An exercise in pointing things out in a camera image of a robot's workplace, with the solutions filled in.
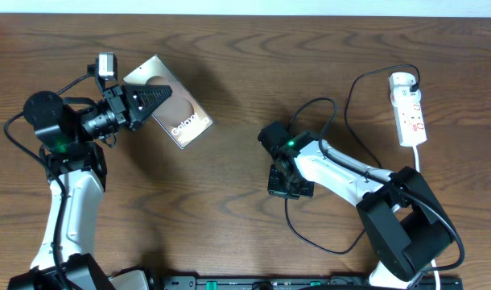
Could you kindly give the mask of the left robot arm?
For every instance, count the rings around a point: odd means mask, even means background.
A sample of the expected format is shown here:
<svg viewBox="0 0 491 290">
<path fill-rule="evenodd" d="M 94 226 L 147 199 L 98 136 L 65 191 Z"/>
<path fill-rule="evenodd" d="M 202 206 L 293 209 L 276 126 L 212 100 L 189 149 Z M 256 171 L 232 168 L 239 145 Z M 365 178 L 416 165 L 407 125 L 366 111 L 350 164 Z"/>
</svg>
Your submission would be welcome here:
<svg viewBox="0 0 491 290">
<path fill-rule="evenodd" d="M 51 91 L 31 95 L 21 112 L 41 140 L 33 159 L 45 169 L 51 210 L 39 253 L 10 289 L 148 289 L 144 271 L 108 277 L 93 257 L 107 167 L 97 144 L 122 128 L 134 131 L 171 95 L 168 85 L 115 85 L 94 102 Z"/>
</svg>

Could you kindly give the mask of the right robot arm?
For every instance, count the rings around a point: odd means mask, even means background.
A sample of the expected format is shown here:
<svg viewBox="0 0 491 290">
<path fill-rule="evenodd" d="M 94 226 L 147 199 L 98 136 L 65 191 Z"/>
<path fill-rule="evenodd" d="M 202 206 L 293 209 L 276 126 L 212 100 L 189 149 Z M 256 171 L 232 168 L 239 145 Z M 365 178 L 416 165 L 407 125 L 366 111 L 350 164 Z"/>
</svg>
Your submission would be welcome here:
<svg viewBox="0 0 491 290">
<path fill-rule="evenodd" d="M 267 191 L 285 201 L 311 198 L 315 184 L 357 209 L 378 257 L 373 286 L 409 288 L 459 236 L 423 176 L 374 168 L 345 155 L 318 134 L 293 136 L 280 122 L 264 127 L 258 141 L 273 160 Z"/>
</svg>

